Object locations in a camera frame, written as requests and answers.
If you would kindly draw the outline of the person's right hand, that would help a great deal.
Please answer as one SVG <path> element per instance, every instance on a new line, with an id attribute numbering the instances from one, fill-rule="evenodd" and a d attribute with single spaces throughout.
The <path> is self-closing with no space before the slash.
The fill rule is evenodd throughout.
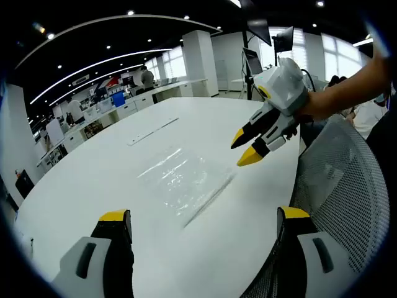
<path id="1" fill-rule="evenodd" d="M 309 92 L 305 104 L 293 113 L 293 117 L 300 124 L 301 138 L 310 145 L 327 123 L 327 120 L 321 118 L 318 93 Z"/>

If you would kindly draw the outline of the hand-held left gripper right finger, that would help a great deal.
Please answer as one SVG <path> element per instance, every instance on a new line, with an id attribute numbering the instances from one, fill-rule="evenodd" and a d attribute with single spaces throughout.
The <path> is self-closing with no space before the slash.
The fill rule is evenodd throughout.
<path id="1" fill-rule="evenodd" d="M 343 297 L 358 274 L 349 254 L 328 232 L 320 232 L 299 208 L 277 209 L 275 251 L 277 297 Z"/>

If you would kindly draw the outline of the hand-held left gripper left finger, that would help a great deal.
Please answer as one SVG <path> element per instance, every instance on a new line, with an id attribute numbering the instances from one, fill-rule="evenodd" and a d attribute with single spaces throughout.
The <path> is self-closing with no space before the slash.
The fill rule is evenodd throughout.
<path id="1" fill-rule="evenodd" d="M 51 284 L 63 297 L 133 297 L 130 210 L 102 215 L 61 258 Z"/>

